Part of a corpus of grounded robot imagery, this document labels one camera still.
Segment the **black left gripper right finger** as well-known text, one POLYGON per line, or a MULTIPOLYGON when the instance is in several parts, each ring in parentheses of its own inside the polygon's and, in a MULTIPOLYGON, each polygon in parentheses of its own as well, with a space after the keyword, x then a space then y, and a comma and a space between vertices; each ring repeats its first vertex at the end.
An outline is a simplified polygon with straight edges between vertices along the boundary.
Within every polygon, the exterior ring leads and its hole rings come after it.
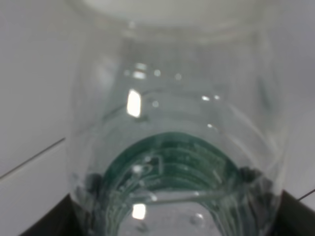
POLYGON ((315 212, 283 192, 278 211, 279 236, 315 236, 315 212))

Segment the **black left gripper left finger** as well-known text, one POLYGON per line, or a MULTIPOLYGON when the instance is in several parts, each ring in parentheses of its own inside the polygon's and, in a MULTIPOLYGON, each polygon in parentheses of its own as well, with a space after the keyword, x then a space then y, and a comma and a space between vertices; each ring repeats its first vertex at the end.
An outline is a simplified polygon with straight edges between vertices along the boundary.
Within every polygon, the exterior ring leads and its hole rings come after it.
POLYGON ((21 236, 80 235, 81 229, 69 195, 64 197, 50 212, 21 234, 21 236))

